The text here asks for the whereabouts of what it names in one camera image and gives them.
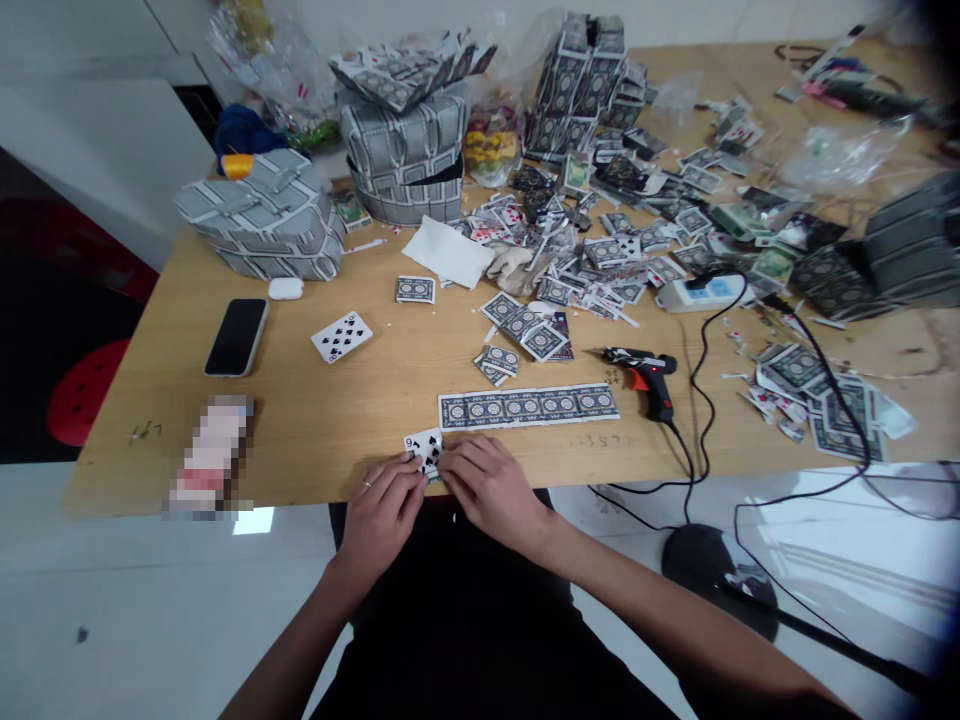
clear plastic bag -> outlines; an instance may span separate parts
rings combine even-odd
[[[227,0],[210,18],[208,42],[247,88],[261,95],[292,147],[341,141],[333,75],[288,4]]]
[[[500,41],[484,75],[470,78],[472,106],[463,158],[479,185],[502,187],[520,166],[526,112],[563,18],[563,11],[548,10],[526,33],[510,39],[506,13],[495,12],[489,30],[478,33],[491,42]]]
[[[700,84],[703,82],[703,73],[697,72],[673,75],[660,85],[657,99],[653,101],[651,110],[684,126],[687,118],[693,112],[693,106],[700,97]]]
[[[847,194],[866,185],[890,157],[911,121],[894,124],[816,125],[784,162],[779,178],[813,193]]]

white floor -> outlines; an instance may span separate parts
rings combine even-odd
[[[249,534],[234,531],[264,529],[262,511],[239,528],[157,518],[69,521],[57,501],[71,467],[0,466],[4,717],[216,717],[333,555],[326,507],[277,508],[268,532]],[[897,471],[943,477],[935,466]],[[847,472],[713,478],[696,488],[691,514],[695,522],[731,529],[737,502],[820,489]],[[954,486],[877,485],[914,511],[956,509]],[[682,522],[680,488],[646,497],[610,492],[649,522]],[[666,533],[646,531],[586,488],[552,495],[584,531],[659,570]],[[857,482],[827,498],[743,511],[740,526],[767,568],[854,642],[928,669],[958,600],[960,523],[907,517]],[[619,619],[579,589],[575,599],[638,677],[681,718],[694,717],[673,676]],[[782,594],[780,602],[812,619]],[[86,638],[78,642],[81,628]],[[311,708],[348,641],[349,630]],[[891,683],[805,637],[782,628],[777,645],[862,717],[886,720],[908,711],[909,697]]]

person's left hand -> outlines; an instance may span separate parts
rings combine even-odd
[[[420,460],[404,452],[373,466],[357,483],[336,557],[354,580],[374,583],[410,537],[427,486],[427,477],[419,472]]]

wooden table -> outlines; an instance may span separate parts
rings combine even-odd
[[[931,91],[922,60],[871,42],[857,54],[876,69],[901,80],[913,94]],[[746,96],[771,136],[765,157],[776,159],[795,146],[811,123],[862,122],[804,99],[788,105],[772,94],[787,79],[771,45],[697,46],[636,51],[654,82],[687,70],[704,72],[701,98]],[[641,124],[678,148],[682,155],[704,144],[710,112],[697,112],[683,128],[671,128],[651,116]],[[896,192],[909,189],[939,171],[930,153],[934,137],[914,131],[888,163],[899,173],[858,190],[857,202],[832,202],[828,216],[854,223]],[[662,166],[672,169],[678,156],[668,150]],[[740,181],[727,176],[724,194],[733,198]],[[762,178],[749,179],[761,181]],[[490,191],[466,192],[464,214],[486,201]],[[595,213],[610,212],[601,201]],[[648,225],[653,218],[631,213]],[[295,505],[343,500],[361,469],[402,450],[405,435],[437,425],[437,396],[489,390],[471,360],[480,351],[491,323],[477,308],[497,291],[482,281],[469,292],[460,286],[438,290],[435,306],[394,302],[397,275],[425,270],[401,255],[413,234],[399,236],[375,222],[352,233],[348,247],[374,238],[387,243],[344,257],[340,276],[330,283],[307,283],[295,302],[271,303],[259,355],[250,376],[211,379],[203,365],[227,303],[233,298],[266,297],[267,286],[243,278],[226,265],[191,229],[180,237],[133,337],[87,446],[77,463],[62,507],[70,515],[137,515],[159,512],[170,479],[191,444],[192,428],[211,394],[251,394],[258,400],[255,439],[240,481],[240,494],[256,506]],[[600,223],[587,234],[603,234]],[[585,348],[618,345],[668,353],[680,368],[669,379],[677,424],[693,448],[695,432],[707,419],[706,404],[692,392],[688,377],[701,343],[705,314],[668,315],[648,292],[628,312],[641,323],[602,320],[586,311],[568,312],[576,359],[566,364],[537,364],[521,353],[518,376],[504,389],[551,387],[590,382],[614,386],[620,420],[500,431],[535,486],[578,485],[682,478],[685,470],[675,441],[641,415],[644,401],[624,386],[622,372]],[[374,332],[373,339],[349,357],[328,366],[310,336],[355,310]],[[715,475],[788,471],[842,464],[818,453],[808,438],[795,445],[775,426],[765,425],[737,391],[742,380],[723,380],[722,372],[750,373],[749,361],[735,354],[725,337],[739,330],[751,350],[766,341],[792,340],[783,331],[771,336],[756,312],[729,313],[728,329],[717,321],[707,335],[711,352],[701,386],[717,406],[718,419],[708,440]],[[960,454],[958,379],[952,371],[957,347],[953,311],[906,312],[855,323],[846,332],[816,326],[831,355],[848,359],[861,371],[910,375],[940,368],[930,376],[876,380],[884,392],[906,407],[920,429],[890,442],[893,461],[919,461]],[[508,342],[498,336],[498,341]],[[154,430],[133,439],[150,422]],[[443,484],[429,493],[443,493]]]

black smartphone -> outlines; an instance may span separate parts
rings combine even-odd
[[[266,300],[231,300],[203,369],[210,377],[244,377],[253,367],[263,326]]]

